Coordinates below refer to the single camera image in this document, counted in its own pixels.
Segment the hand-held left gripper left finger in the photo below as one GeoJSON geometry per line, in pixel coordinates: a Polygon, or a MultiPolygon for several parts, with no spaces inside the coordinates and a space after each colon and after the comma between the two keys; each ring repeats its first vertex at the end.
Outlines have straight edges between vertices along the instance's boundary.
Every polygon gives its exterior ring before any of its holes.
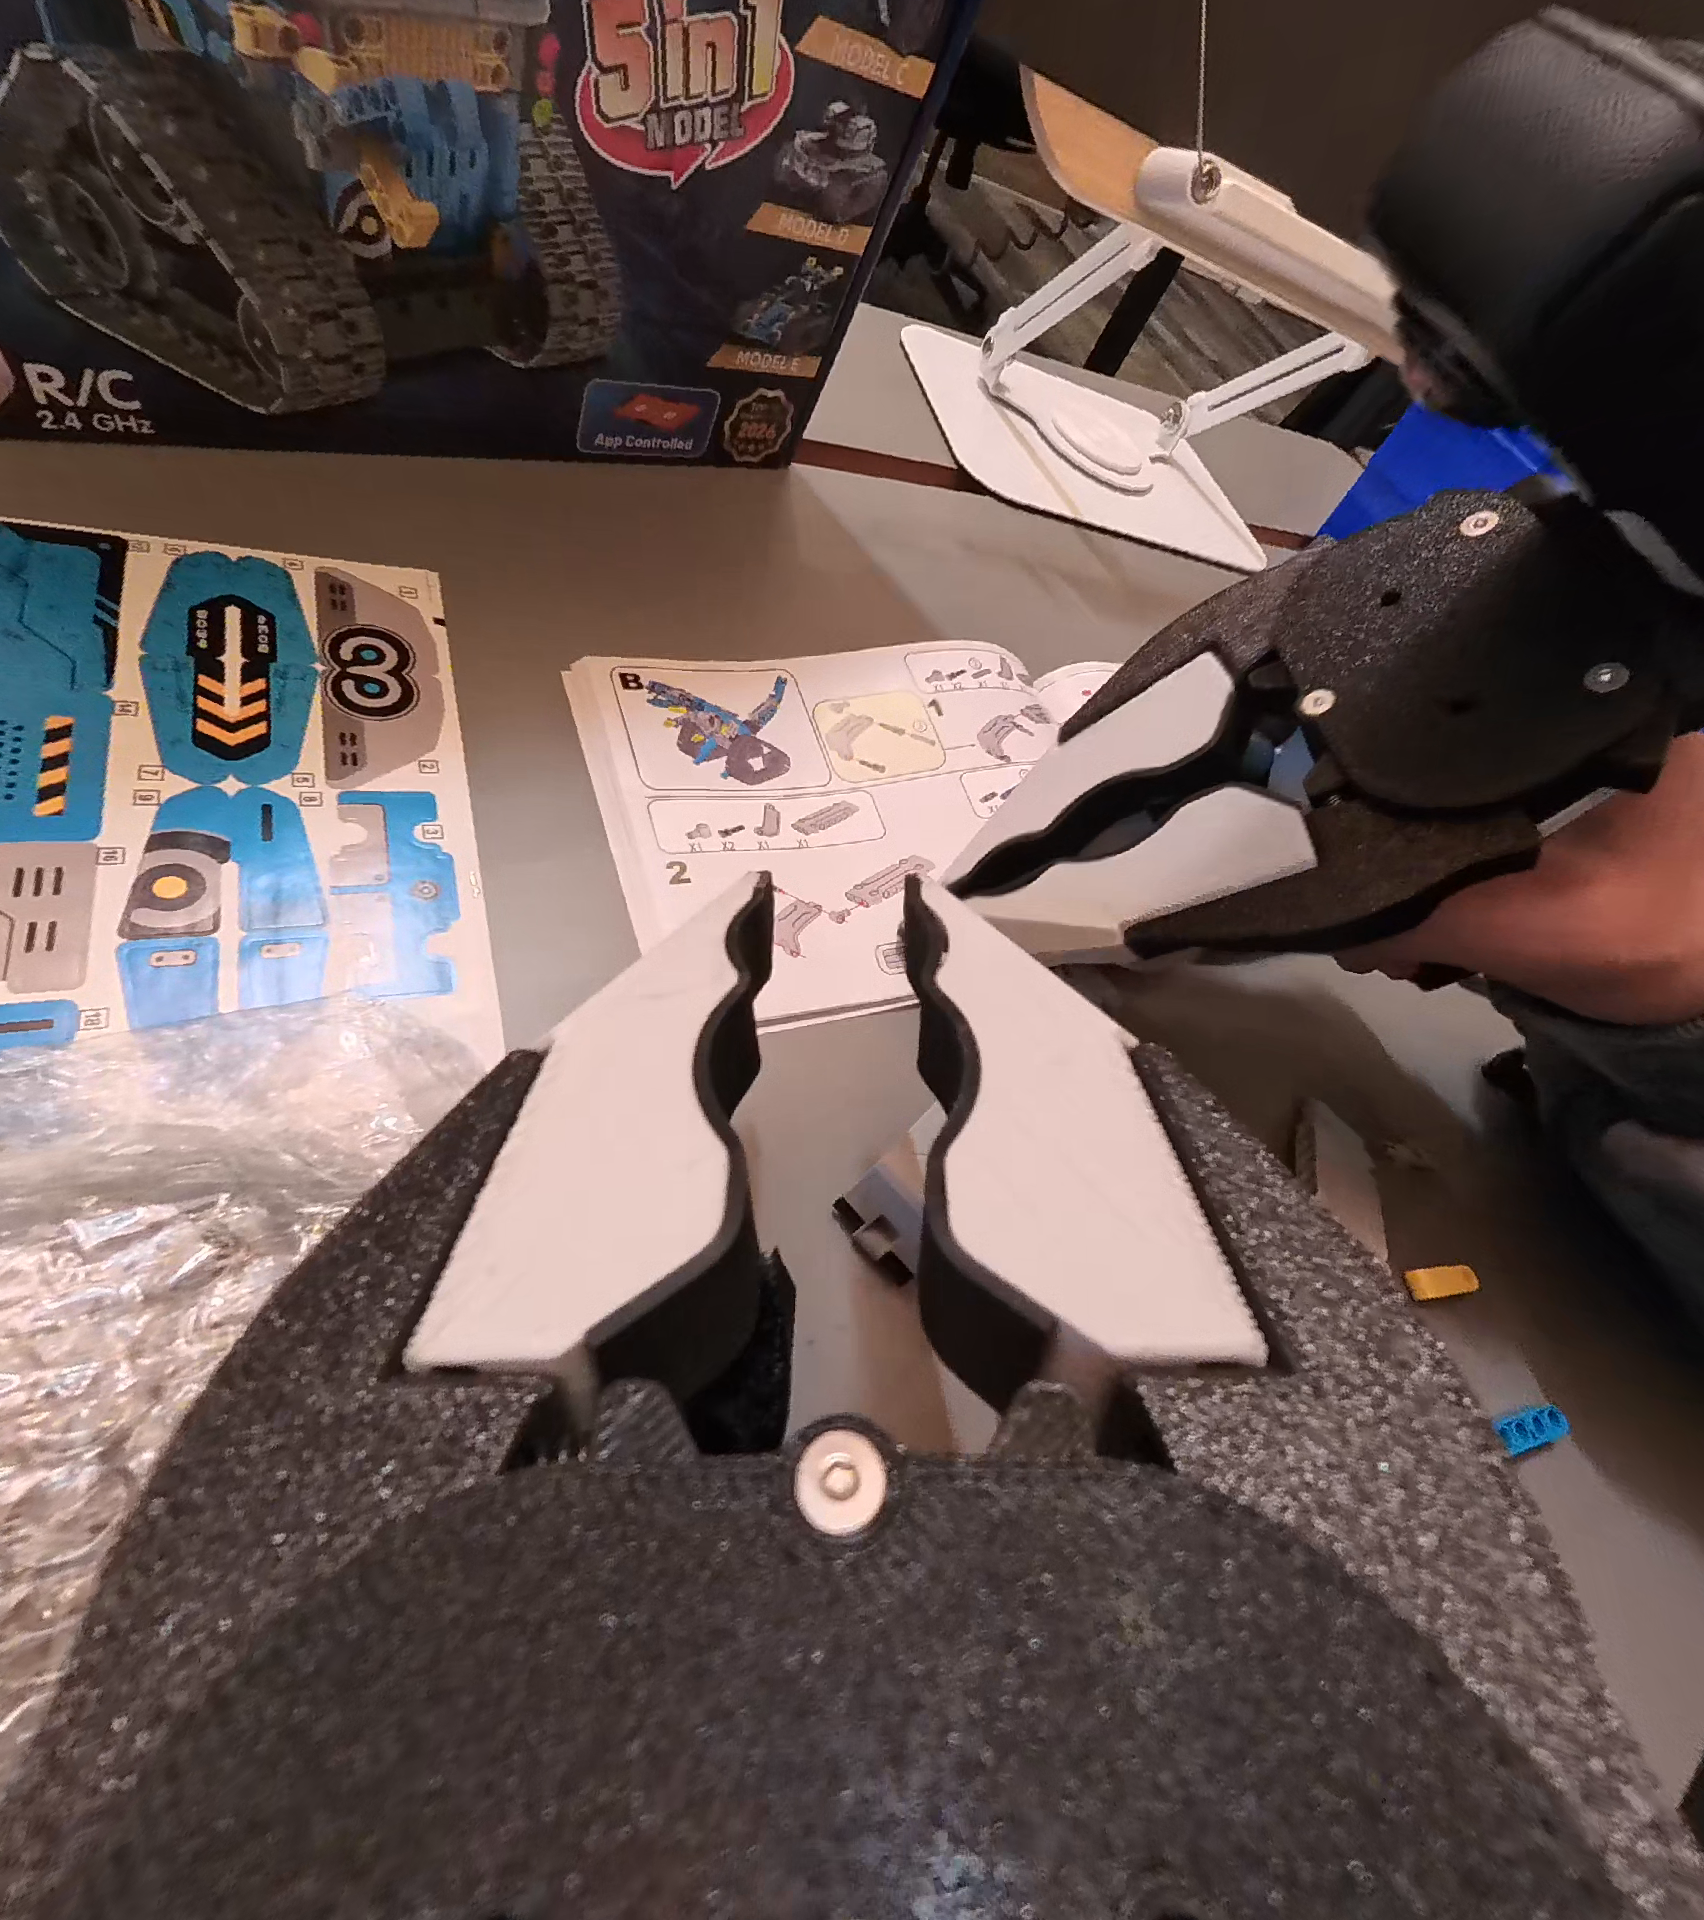
{"type": "Polygon", "coordinates": [[[412,1383],[532,1379],[586,1435],[613,1383],[646,1380],[702,1449],[786,1438],[794,1287],[734,1124],[773,914],[749,871],[543,1039],[408,1332],[412,1383]]]}

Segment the crumpled clear plastic bag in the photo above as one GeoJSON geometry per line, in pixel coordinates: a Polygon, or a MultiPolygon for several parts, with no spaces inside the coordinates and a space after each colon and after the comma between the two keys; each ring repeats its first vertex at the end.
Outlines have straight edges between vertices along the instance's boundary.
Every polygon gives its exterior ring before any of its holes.
{"type": "Polygon", "coordinates": [[[0,1761],[189,1398],[480,1071],[360,999],[0,1056],[0,1761]]]}

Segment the dark blue toy box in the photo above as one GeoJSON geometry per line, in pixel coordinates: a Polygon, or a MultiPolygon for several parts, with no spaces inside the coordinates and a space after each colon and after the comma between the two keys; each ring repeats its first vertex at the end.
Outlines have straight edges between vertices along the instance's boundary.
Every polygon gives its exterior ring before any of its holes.
{"type": "Polygon", "coordinates": [[[0,4],[0,439],[782,468],[976,4],[0,4]]]}

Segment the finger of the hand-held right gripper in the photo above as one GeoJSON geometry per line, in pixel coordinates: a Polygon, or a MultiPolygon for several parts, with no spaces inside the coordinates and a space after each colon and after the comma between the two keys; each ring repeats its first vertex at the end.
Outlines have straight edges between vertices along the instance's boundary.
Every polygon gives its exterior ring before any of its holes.
{"type": "Polygon", "coordinates": [[[1251,786],[1219,786],[1142,839],[1046,865],[1001,890],[961,890],[1001,934],[1043,964],[1120,964],[1138,925],[1306,873],[1309,813],[1251,786]]]}
{"type": "Polygon", "coordinates": [[[1243,761],[1238,684],[1201,654],[1060,736],[984,823],[945,873],[956,895],[1002,895],[1114,846],[1131,823],[1161,825],[1177,804],[1232,782],[1243,761]]]}

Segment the blue sticker sheet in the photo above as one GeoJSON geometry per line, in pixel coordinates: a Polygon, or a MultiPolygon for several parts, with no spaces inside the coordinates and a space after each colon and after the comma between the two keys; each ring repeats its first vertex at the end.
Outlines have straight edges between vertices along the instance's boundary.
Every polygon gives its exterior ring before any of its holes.
{"type": "Polygon", "coordinates": [[[0,1053],[320,998],[504,1050],[431,569],[0,519],[0,1053]]]}

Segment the grey desk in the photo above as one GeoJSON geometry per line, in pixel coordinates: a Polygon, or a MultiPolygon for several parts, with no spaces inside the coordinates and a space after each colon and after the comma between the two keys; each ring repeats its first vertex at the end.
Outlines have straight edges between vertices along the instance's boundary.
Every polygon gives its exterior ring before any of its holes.
{"type": "MultiPolygon", "coordinates": [[[[934,483],[899,346],[857,312],[813,427],[827,467],[687,468],[0,442],[0,515],[438,576],[502,1039],[530,1046],[639,946],[558,675],[586,654],[773,660],[997,642],[1123,660],[1225,573],[934,483]]],[[[1123,976],[1142,1020],[1261,1140],[1319,1095],[1383,1162],[1391,1251],[1482,1287],[1419,1313],[1491,1410],[1553,1402],[1523,1464],[1601,1668],[1666,1791],[1704,1802],[1704,1347],[1482,1079],[1513,1030],[1325,960],[1123,976]]]]}

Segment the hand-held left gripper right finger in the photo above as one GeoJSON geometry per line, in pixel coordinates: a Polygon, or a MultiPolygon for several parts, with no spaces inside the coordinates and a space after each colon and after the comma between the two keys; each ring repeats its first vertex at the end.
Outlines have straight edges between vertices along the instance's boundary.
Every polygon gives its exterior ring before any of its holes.
{"type": "Polygon", "coordinates": [[[1068,1390],[1097,1435],[1147,1379],[1262,1373],[1271,1342],[1131,1036],[936,882],[904,895],[925,1151],[919,1320],[1008,1417],[1068,1390]]]}

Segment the person's right hand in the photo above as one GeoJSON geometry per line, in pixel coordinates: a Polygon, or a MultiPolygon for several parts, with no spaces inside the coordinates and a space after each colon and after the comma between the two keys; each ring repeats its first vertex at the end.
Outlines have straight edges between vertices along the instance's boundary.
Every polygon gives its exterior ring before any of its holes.
{"type": "Polygon", "coordinates": [[[1475,882],[1338,964],[1479,976],[1606,1025],[1701,1017],[1704,734],[1673,742],[1646,795],[1617,795],[1550,835],[1531,868],[1475,882]]]}

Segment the blue plastic bin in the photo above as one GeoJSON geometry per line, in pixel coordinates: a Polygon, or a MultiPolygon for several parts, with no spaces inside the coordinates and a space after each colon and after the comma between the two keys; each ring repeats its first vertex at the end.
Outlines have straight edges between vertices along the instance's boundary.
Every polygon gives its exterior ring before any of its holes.
{"type": "Polygon", "coordinates": [[[1321,537],[1345,541],[1423,506],[1436,493],[1569,493],[1550,450],[1523,427],[1469,427],[1413,405],[1345,490],[1321,537]]]}

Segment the open instruction booklet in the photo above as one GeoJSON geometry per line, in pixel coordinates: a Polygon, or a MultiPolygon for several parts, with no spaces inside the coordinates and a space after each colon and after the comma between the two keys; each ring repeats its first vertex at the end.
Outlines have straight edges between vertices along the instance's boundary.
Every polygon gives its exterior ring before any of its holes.
{"type": "Polygon", "coordinates": [[[949,871],[1112,675],[1035,678],[987,642],[579,660],[568,698],[639,951],[765,871],[761,1030],[906,1005],[906,882],[949,871]]]}

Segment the grey brick panel assembly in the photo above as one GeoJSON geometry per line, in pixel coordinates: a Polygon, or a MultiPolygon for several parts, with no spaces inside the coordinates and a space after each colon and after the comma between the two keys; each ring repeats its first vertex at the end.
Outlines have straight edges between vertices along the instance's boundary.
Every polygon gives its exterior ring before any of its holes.
{"type": "Polygon", "coordinates": [[[925,1213],[925,1156],[910,1138],[839,1195],[832,1217],[879,1280],[906,1287],[919,1273],[925,1213]]]}

